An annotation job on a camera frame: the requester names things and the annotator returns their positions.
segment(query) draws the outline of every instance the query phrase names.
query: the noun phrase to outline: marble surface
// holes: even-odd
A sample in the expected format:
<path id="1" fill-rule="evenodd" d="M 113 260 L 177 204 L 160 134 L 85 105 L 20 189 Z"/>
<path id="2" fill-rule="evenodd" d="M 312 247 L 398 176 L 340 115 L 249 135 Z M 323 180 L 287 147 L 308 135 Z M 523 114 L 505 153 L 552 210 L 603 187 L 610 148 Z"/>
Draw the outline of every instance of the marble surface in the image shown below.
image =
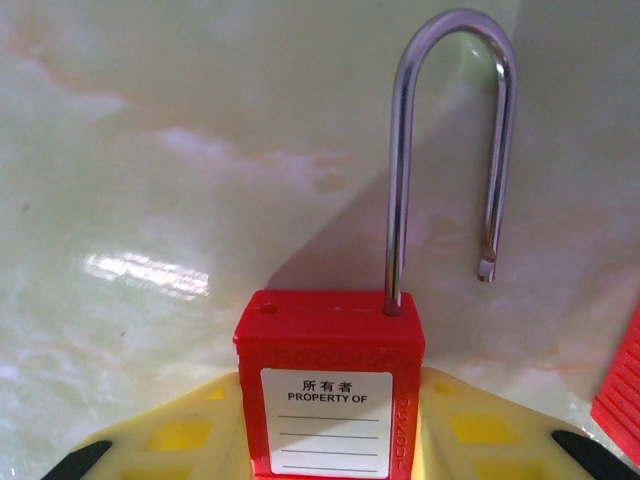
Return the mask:
<path id="1" fill-rule="evenodd" d="M 640 3 L 5 0 L 0 480 L 235 369 L 255 290 L 382 287 L 395 68 L 457 6 L 503 25 L 521 85 L 484 285 L 490 61 L 456 35 L 425 62 L 425 362 L 614 449 L 588 409 L 640 290 Z"/>

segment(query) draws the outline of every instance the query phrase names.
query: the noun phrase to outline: shackle tip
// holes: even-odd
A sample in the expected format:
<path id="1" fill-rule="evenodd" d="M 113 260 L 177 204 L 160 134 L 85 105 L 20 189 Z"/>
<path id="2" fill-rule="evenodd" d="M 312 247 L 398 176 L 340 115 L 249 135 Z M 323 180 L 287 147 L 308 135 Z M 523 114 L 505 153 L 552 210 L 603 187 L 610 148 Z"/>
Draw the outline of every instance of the shackle tip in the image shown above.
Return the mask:
<path id="1" fill-rule="evenodd" d="M 496 251 L 491 247 L 484 247 L 480 254 L 480 263 L 478 265 L 478 280 L 484 283 L 491 283 L 496 277 Z"/>

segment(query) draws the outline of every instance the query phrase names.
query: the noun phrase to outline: label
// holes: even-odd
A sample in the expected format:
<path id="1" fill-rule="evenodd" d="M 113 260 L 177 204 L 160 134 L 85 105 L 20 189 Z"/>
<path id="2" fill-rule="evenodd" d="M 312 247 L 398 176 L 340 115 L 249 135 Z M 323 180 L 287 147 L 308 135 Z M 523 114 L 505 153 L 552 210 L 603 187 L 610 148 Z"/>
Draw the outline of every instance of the label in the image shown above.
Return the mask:
<path id="1" fill-rule="evenodd" d="M 261 371 L 274 474 L 387 478 L 393 376 Z"/>

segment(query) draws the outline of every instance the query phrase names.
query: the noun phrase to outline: safety padlock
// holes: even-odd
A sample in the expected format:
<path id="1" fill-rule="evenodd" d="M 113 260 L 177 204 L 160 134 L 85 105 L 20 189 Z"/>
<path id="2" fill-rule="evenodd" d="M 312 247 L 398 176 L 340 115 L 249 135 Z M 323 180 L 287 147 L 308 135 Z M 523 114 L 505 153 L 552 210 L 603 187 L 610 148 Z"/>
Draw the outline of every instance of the safety padlock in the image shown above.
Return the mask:
<path id="1" fill-rule="evenodd" d="M 495 275 L 516 95 L 510 42 L 489 17 L 457 10 L 411 40 L 393 92 L 385 290 L 257 292 L 234 336 L 256 479 L 407 480 L 425 336 L 399 282 L 406 250 L 415 86 L 427 53 L 467 31 L 498 73 L 497 115 L 478 278 Z"/>

